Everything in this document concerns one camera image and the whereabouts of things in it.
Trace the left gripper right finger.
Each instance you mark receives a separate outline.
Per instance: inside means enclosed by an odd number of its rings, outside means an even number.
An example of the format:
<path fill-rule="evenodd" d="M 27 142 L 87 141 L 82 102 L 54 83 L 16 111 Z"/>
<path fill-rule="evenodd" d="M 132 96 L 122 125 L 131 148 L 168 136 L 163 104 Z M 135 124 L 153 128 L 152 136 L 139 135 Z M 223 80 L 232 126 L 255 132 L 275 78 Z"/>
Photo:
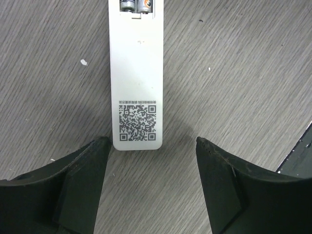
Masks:
<path fill-rule="evenodd" d="M 202 137 L 196 158 L 214 234 L 311 233 L 311 179 L 269 171 Z"/>

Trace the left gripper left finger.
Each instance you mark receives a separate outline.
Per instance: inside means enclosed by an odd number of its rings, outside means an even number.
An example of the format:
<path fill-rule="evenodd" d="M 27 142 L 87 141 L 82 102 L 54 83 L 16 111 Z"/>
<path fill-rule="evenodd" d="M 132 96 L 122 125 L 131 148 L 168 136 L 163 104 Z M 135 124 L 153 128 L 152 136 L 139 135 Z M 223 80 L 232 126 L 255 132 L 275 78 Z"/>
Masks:
<path fill-rule="evenodd" d="M 94 232 L 111 142 L 98 137 L 36 170 L 0 182 L 3 234 Z"/>

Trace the slim white remote control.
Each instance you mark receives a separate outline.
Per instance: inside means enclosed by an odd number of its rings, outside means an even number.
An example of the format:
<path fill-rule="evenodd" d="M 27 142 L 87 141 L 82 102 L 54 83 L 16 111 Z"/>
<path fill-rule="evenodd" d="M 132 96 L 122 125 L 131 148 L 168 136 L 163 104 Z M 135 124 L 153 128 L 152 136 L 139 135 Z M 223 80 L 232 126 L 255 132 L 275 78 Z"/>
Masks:
<path fill-rule="evenodd" d="M 156 150 L 163 143 L 164 2 L 151 13 L 108 2 L 113 146 Z"/>

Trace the grey battery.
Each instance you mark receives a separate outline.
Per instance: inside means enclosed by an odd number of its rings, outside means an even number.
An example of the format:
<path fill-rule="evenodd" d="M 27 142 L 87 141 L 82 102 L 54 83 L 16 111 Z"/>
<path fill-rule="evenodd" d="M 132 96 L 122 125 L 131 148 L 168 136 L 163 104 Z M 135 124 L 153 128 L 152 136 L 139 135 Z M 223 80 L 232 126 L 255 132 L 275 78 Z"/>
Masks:
<path fill-rule="evenodd" d="M 152 0 L 138 0 L 137 1 L 137 12 L 148 14 L 151 13 L 153 9 L 153 1 Z"/>
<path fill-rule="evenodd" d="M 133 13 L 136 10 L 136 1 L 135 0 L 120 0 L 120 10 L 122 12 Z"/>

